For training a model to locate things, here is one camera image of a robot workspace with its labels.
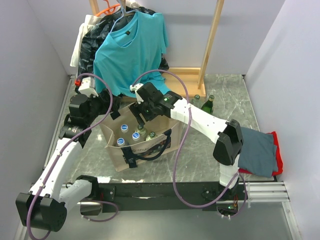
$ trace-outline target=wooden clothes rack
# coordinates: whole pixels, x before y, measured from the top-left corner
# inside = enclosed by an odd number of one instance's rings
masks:
[[[98,14],[100,11],[99,11],[97,0],[89,0],[89,2],[91,5],[92,13],[94,15]],[[194,97],[195,95],[200,95],[200,97],[202,98],[206,97],[204,77],[205,77],[210,52],[212,49],[212,45],[214,43],[214,39],[217,32],[224,2],[225,0],[216,1],[214,16],[213,16],[213,20],[210,28],[208,41],[206,43],[206,48],[204,51],[204,57],[202,60],[201,67],[170,67],[169,69],[170,72],[178,75],[183,80],[190,97]],[[165,77],[165,85],[169,89],[181,95],[182,97],[186,96],[183,86],[175,77],[167,73],[164,73],[163,77]]]

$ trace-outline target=cyan t-shirt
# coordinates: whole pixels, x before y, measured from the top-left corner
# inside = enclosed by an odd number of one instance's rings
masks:
[[[95,54],[93,72],[110,86],[113,95],[122,93],[135,98],[130,85],[141,74],[158,69],[168,45],[164,16],[136,12],[125,27],[108,34]],[[165,94],[170,89],[164,81],[157,71],[143,76],[140,83],[151,82]],[[100,93],[104,88],[96,79],[96,91]]]

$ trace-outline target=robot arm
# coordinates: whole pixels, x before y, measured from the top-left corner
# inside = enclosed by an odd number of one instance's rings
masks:
[[[238,160],[243,145],[240,125],[237,121],[230,122],[214,117],[199,108],[188,104],[180,95],[169,91],[163,95],[152,83],[143,85],[139,83],[131,86],[136,94],[137,102],[129,108],[139,124],[144,125],[158,115],[176,119],[185,124],[189,122],[189,109],[191,110],[191,127],[206,135],[214,144],[213,157],[220,164],[220,179],[222,186],[227,186],[235,173],[238,172]],[[235,178],[229,189],[238,183]]]
[[[78,82],[79,93],[70,99],[69,112],[64,120],[64,126],[60,130],[59,140],[55,151],[42,172],[38,181],[31,187],[28,193],[20,193],[15,204],[24,226],[27,224],[27,214],[30,203],[35,197],[40,186],[43,185],[55,158],[60,154],[62,147],[75,135],[88,128],[98,115],[105,114],[110,105],[110,96],[107,91],[97,94],[93,78],[86,77]],[[120,99],[114,97],[112,111],[117,112]],[[72,186],[62,191],[62,185],[66,175],[72,167],[74,160],[84,147],[91,130],[71,142],[58,159],[46,185],[37,198],[32,210],[30,225],[38,228],[57,232],[63,226],[68,211],[78,202],[87,199],[100,199],[98,179],[93,176],[79,176]]]

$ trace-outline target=orange hanger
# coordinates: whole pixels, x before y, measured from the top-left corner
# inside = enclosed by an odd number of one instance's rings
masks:
[[[102,15],[102,14],[105,14],[105,15],[113,14],[113,13],[116,11],[117,7],[121,6],[119,3],[118,3],[118,4],[115,4],[115,5],[113,5],[113,6],[110,6],[108,0],[104,0],[104,1],[106,1],[106,4],[108,5],[108,7],[107,7],[105,10],[102,10],[101,12],[98,12],[98,13],[95,15],[96,17],[99,17],[99,16]]]

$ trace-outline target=plastic bottle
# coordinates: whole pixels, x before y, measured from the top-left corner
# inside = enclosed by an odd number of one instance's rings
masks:
[[[202,105],[201,110],[208,114],[212,114],[214,111],[214,100],[215,96],[210,95],[208,100]]]
[[[120,138],[118,138],[118,140],[116,141],[116,144],[117,144],[117,146],[118,147],[124,147],[124,146],[126,146],[126,141],[122,138],[122,137],[120,137]]]
[[[146,141],[155,139],[156,137],[158,137],[157,134],[154,131],[151,131],[149,135],[146,137]]]
[[[126,143],[131,145],[132,144],[131,143],[132,136],[131,136],[128,125],[122,124],[120,127],[120,130],[121,130],[120,137],[123,138]]]
[[[143,142],[144,140],[140,137],[140,134],[138,132],[134,132],[132,134],[132,144],[138,144]]]
[[[201,108],[203,103],[200,101],[200,96],[198,94],[194,95],[194,98],[191,100],[191,104],[198,109]]]
[[[141,138],[143,141],[146,140],[146,137],[148,136],[148,131],[147,131],[147,129],[146,129],[144,126],[142,126],[142,125],[139,124],[139,125],[136,127],[135,132],[140,134],[140,138]]]

